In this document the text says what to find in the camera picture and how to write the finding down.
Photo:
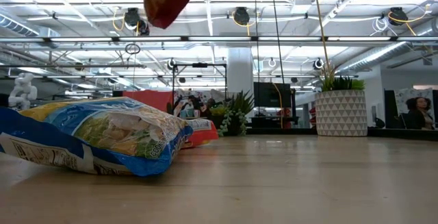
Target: white column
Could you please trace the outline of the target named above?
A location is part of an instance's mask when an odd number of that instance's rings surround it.
[[[250,91],[254,94],[253,54],[251,48],[229,48],[227,86],[230,94]]]

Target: television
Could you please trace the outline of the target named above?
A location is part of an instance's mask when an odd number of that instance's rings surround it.
[[[292,108],[290,84],[254,82],[254,105],[265,108]]]

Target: white figure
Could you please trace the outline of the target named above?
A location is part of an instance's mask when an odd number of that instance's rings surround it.
[[[11,108],[16,108],[17,103],[19,103],[21,110],[27,110],[30,108],[30,101],[36,100],[38,90],[31,84],[33,78],[34,75],[31,73],[20,73],[18,78],[15,79],[14,90],[12,90],[8,99]]]

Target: table surface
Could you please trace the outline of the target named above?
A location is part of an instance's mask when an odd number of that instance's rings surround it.
[[[438,143],[247,136],[163,175],[87,175],[0,154],[0,223],[437,223]]]

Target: blue snack bag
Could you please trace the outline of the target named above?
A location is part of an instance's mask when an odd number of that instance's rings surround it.
[[[163,173],[193,133],[186,121],[127,97],[0,109],[0,152],[98,174]]]

